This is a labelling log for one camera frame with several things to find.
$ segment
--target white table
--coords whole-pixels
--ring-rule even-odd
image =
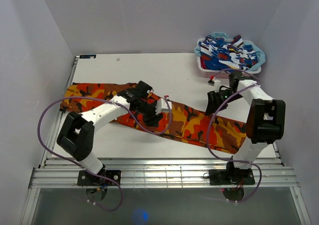
[[[144,81],[154,93],[205,111],[207,92],[211,86],[199,74],[196,56],[191,53],[156,54],[100,54],[92,59],[79,59],[73,82],[116,83]],[[247,102],[241,98],[228,105],[218,115],[246,122]],[[186,144],[116,123],[101,128],[94,137],[93,151],[99,158],[212,158],[207,148]],[[54,152],[71,157],[59,145]],[[222,157],[230,154],[216,151]],[[276,158],[272,145],[265,148],[259,158]]]

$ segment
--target metal frame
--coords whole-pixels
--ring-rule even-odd
[[[66,87],[72,83],[79,56],[75,58],[73,69]],[[47,146],[53,148],[61,123],[62,113],[58,112],[52,127]],[[257,159],[255,162],[262,169],[261,187],[290,187],[296,208],[303,225],[310,224],[306,207],[303,203],[298,182],[292,167],[282,164],[278,148],[274,144],[277,158]],[[102,163],[108,169],[122,171],[123,188],[211,188],[209,180],[203,176],[209,169],[223,169],[226,162],[209,159],[112,159],[104,158]],[[71,162],[52,158],[45,151],[41,165],[34,169],[27,196],[22,225],[29,225],[35,212],[41,188],[82,188],[76,185],[80,168]],[[259,179],[258,170],[253,168],[255,179]]]

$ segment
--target plastic basket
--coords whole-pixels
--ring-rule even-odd
[[[197,41],[197,45],[199,42],[204,41],[205,38],[201,38]],[[208,69],[204,69],[201,66],[201,59],[200,57],[197,56],[197,63],[198,63],[198,68],[200,69],[200,73],[202,77],[205,78],[209,78],[211,76],[215,76],[219,71],[215,71],[215,70],[208,70]],[[258,68],[256,71],[249,71],[249,73],[251,74],[257,74],[261,72],[261,67]],[[229,72],[221,72],[218,74],[217,78],[228,78],[229,77]]]

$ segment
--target light blue towel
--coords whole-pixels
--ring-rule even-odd
[[[218,38],[218,37],[223,37],[225,38],[225,40],[228,40],[229,36],[228,34],[224,33],[224,32],[214,32],[211,35],[212,38]],[[243,40],[245,45],[251,45],[254,49],[254,51],[257,54],[257,58],[258,58],[258,62],[252,66],[249,70],[247,70],[247,72],[249,71],[256,71],[259,67],[261,67],[261,65],[263,65],[266,62],[266,55],[264,54],[264,52],[257,47],[252,41],[248,41],[248,40]],[[200,57],[201,56],[201,52],[200,52],[200,48],[199,45],[197,45],[194,48],[194,52],[195,54]]]

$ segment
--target camouflage fabric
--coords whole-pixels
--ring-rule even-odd
[[[80,83],[70,86],[66,93],[66,97],[81,96],[110,100],[118,92],[129,87],[135,87],[135,83],[127,83],[124,85],[117,84],[89,84]],[[148,103],[160,99],[155,94],[150,94]],[[67,111],[86,112],[102,103],[84,99],[64,100],[60,108]],[[134,113],[138,121],[144,126],[143,115]],[[170,128],[162,135],[162,137],[206,147],[206,131],[211,116],[205,116],[204,112],[195,110],[184,104],[172,102],[172,123]],[[151,131],[162,131],[166,128],[169,120],[168,113],[164,113],[163,119],[160,120],[158,127],[147,127]],[[129,114],[119,117],[117,123],[142,130]],[[232,119],[217,116],[213,123],[209,135],[209,144],[212,149],[234,154],[238,151],[246,138],[245,123]]]

